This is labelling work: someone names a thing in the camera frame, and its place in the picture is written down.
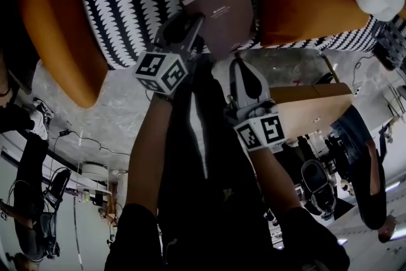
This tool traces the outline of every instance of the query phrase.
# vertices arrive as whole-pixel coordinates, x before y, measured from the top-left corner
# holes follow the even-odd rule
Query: black pants
[[[203,129],[207,178],[190,124],[192,91]],[[183,257],[187,254],[183,242],[196,251],[199,245],[207,245],[210,234],[216,236],[211,246],[222,239],[244,238],[248,233],[255,234],[263,247],[272,245],[254,170],[237,134],[226,126],[225,105],[223,91],[210,67],[195,73],[193,86],[181,84],[176,91],[158,205],[163,253],[164,258],[168,254],[168,261],[176,255],[173,251],[178,250]],[[174,239],[178,240],[177,248],[166,249]]]
[[[0,120],[5,122],[0,130],[2,133],[11,130],[25,131],[34,126],[29,114],[16,105],[0,109]],[[30,230],[15,221],[15,230],[21,250],[28,258],[35,261],[41,259],[44,254],[39,216],[44,211],[41,195],[43,162],[48,151],[48,142],[32,133],[27,133],[26,138],[27,144],[18,165],[14,188],[14,208],[36,224],[34,229]]]
[[[341,116],[332,128],[343,141],[349,160],[349,176],[357,198],[360,216],[371,229],[379,229],[386,220],[385,172],[378,156],[380,188],[378,194],[370,194],[371,157],[366,143],[372,137],[360,113],[354,106]]]

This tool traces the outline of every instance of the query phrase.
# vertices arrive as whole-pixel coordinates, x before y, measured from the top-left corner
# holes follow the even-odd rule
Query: book
[[[190,15],[204,15],[199,35],[217,60],[248,42],[255,33],[251,0],[182,0]]]

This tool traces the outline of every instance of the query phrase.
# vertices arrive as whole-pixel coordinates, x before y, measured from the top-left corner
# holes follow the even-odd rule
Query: leg
[[[370,159],[359,159],[350,164],[350,180],[357,198],[360,216],[370,229],[380,228],[386,219],[385,172],[382,164],[378,165],[381,191],[370,194]]]
[[[372,137],[360,113],[354,106],[351,105],[332,127],[337,130],[346,147],[353,147],[358,152],[358,155],[369,156],[366,143],[372,140]]]
[[[334,158],[338,174],[342,179],[348,180],[350,165],[348,163],[347,157],[345,156],[344,150],[338,144],[336,137],[330,136],[329,139],[328,140],[326,139],[324,142],[326,146],[329,148],[330,153]]]
[[[21,107],[14,104],[7,104],[7,107],[0,107],[0,133],[11,130],[32,130],[34,121],[30,114]]]
[[[210,63],[200,66],[193,80],[197,113],[203,127],[209,180],[219,191],[224,191],[224,200],[234,196],[237,206],[263,216],[264,205],[254,170],[236,132],[226,125],[223,90],[213,78],[211,67]]]
[[[197,140],[190,125],[191,97],[190,85],[178,86],[167,132],[158,200],[158,222],[164,248],[192,224],[191,216],[196,206],[203,205],[204,174]]]
[[[29,134],[23,156],[18,165],[14,189],[14,208],[35,220],[44,210],[41,199],[43,162],[48,143],[39,136]]]
[[[287,145],[282,144],[283,151],[275,154],[276,159],[282,165],[282,167],[287,171],[291,177],[293,184],[300,184],[302,180],[301,168],[303,161],[295,153],[295,150]]]
[[[0,107],[6,107],[6,104],[13,97],[13,90],[8,84],[8,73],[3,59],[3,51],[0,48]]]
[[[298,137],[298,142],[299,142],[299,148],[302,151],[303,154],[303,159],[304,161],[309,161],[310,159],[313,159],[317,161],[318,159],[316,158],[314,152],[312,151],[309,143],[307,142],[306,138],[303,138],[302,136]]]
[[[337,220],[341,216],[349,212],[354,206],[340,198],[336,198],[336,208],[334,209],[334,219]]]

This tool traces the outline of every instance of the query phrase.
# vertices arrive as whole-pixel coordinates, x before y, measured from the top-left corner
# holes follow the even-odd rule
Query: sneaker
[[[49,137],[49,124],[51,119],[55,116],[49,107],[38,98],[34,99],[35,110],[30,112],[30,118],[34,122],[34,128],[31,132],[39,135],[43,140]]]
[[[71,170],[63,169],[59,171],[52,180],[48,189],[45,191],[45,199],[51,204],[52,208],[58,210],[59,204],[62,202],[63,193],[70,180]]]

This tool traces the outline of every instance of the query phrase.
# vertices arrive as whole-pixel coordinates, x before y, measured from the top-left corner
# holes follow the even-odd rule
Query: marble floor
[[[361,56],[371,54],[357,52],[326,51],[331,64],[342,82],[352,88],[354,66]],[[326,72],[327,66],[313,50],[252,50],[243,57],[266,76],[270,86],[313,84]],[[229,60],[217,63],[213,75],[227,95]],[[107,74],[100,97],[94,107],[79,108],[54,82],[41,62],[38,63],[32,83],[32,95],[19,93],[22,102],[29,103],[36,96],[44,100],[54,111],[55,118],[50,126],[50,148],[53,149],[59,132],[65,129],[75,131],[82,137],[93,138],[114,152],[130,153],[134,139],[147,111],[149,100],[145,89],[132,76],[133,69],[115,70]],[[397,72],[387,72],[373,58],[363,59],[356,70],[354,86],[359,89],[355,105],[362,115],[367,116],[370,129],[378,127],[391,117],[383,93],[388,93],[388,83],[404,84]],[[192,107],[191,122],[199,146],[203,150],[202,128]],[[71,162],[93,161],[108,164],[110,169],[127,169],[127,155],[112,154],[100,150],[91,140],[81,140],[71,133],[58,139],[55,152]]]

